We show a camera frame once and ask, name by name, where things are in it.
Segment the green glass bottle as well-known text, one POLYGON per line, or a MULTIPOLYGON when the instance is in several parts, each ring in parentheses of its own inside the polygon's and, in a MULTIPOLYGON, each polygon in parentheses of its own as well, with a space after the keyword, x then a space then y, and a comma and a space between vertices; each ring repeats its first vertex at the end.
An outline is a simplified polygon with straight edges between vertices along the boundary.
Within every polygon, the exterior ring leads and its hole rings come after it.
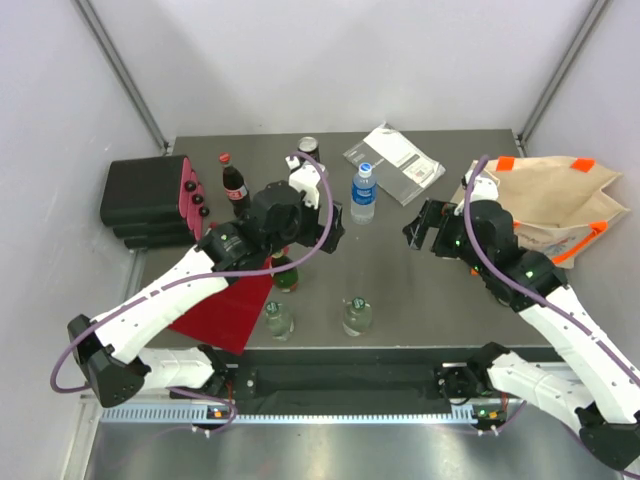
MULTIPOLYGON (((288 248, 285 247, 279 252, 276 252, 271 257, 270 266, 277 268, 281 266, 290 265, 292 259, 288 256, 288 248)), ((299 281, 298 270, 296 267, 290 268, 285 271, 272 274, 273 285, 283 293, 293 292, 299 281)))

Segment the blue label water bottle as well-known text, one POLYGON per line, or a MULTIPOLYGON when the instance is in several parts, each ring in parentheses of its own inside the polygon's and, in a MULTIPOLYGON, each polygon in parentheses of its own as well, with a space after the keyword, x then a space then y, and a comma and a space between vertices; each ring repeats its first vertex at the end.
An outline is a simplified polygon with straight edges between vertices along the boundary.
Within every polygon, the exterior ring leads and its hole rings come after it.
POLYGON ((366 225, 373 220, 377 195, 377 180, 373 166, 364 162, 359 165, 351 186, 351 218, 354 223, 366 225))

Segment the clear glass bottle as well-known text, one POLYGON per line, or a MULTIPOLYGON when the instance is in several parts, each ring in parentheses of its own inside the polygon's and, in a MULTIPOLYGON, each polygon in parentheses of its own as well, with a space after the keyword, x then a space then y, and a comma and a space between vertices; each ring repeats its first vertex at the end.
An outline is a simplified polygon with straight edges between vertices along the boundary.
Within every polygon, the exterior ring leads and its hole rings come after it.
POLYGON ((265 322, 272 337, 287 341, 295 329, 294 318, 289 308, 283 303, 268 301, 264 308, 265 322))
POLYGON ((345 304, 342 325, 347 335, 362 335, 371 327, 372 320, 371 305, 364 298, 354 297, 345 304))

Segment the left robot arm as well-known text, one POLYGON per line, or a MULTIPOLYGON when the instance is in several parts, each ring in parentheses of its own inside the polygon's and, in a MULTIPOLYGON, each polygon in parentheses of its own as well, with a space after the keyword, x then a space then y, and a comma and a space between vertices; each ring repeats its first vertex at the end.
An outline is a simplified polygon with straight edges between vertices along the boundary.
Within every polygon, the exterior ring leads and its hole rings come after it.
POLYGON ((269 184, 241 217, 211 229, 164 275, 126 303, 67 326, 73 356, 105 408, 143 390, 186 388, 216 396, 226 387, 224 364, 213 348, 150 349, 148 342, 175 320, 260 269, 274 253, 297 243, 335 251, 344 233, 342 206, 332 204, 326 225, 307 196, 284 181, 269 184))

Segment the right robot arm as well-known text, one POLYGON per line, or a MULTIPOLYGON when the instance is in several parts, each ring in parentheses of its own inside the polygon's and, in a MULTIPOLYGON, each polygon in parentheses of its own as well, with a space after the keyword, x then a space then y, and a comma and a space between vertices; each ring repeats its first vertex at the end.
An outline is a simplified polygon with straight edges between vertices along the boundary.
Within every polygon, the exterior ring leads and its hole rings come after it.
POLYGON ((489 343, 467 362, 476 394, 513 394, 576 434, 602 464, 626 470, 639 458, 639 370, 587 313, 565 271, 518 243, 512 215, 495 200, 468 208, 426 201, 402 232, 419 250, 435 230, 432 253, 461 260, 489 292, 535 328, 579 379, 543 372, 513 350, 489 343))

